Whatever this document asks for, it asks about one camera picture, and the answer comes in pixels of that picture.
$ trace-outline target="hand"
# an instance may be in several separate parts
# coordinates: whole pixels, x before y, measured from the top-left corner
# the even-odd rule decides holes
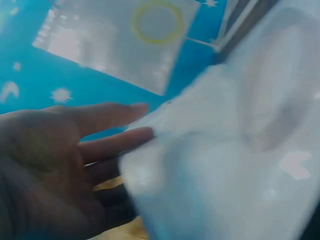
[[[147,111],[144,104],[99,104],[0,115],[0,235],[6,234],[0,238],[85,240],[133,220],[123,185],[96,192],[93,187],[117,177],[117,155],[153,138],[152,129],[80,140],[130,124]]]

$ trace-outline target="finger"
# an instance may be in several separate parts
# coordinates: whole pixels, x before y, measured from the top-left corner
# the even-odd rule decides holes
[[[99,161],[86,166],[85,169],[94,185],[101,184],[120,176],[117,157]]]
[[[121,204],[129,199],[128,192],[123,184],[114,188],[95,191],[94,195],[105,208]]]
[[[154,131],[150,127],[142,127],[94,141],[81,142],[78,149],[86,165],[135,148],[153,137]]]
[[[82,137],[106,129],[125,126],[143,117],[148,105],[120,105],[102,103],[98,105],[69,108],[68,114],[77,125]]]
[[[137,217],[135,207],[130,200],[106,208],[104,230],[110,230],[132,222]]]

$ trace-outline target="plastic wrap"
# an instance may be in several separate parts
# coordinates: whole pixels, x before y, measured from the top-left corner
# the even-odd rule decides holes
[[[194,0],[57,0],[33,45],[162,95]]]
[[[317,0],[281,1],[225,65],[133,128],[121,172],[155,240],[297,240],[319,200]]]

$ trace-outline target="transparent bag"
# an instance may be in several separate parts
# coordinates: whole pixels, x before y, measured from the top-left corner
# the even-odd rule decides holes
[[[162,95],[199,5],[194,0],[57,0],[33,45]]]

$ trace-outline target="white plastic bag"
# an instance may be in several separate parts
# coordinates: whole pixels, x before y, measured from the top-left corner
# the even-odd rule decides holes
[[[297,240],[319,201],[318,0],[281,1],[190,89],[134,127],[121,172],[157,240]]]

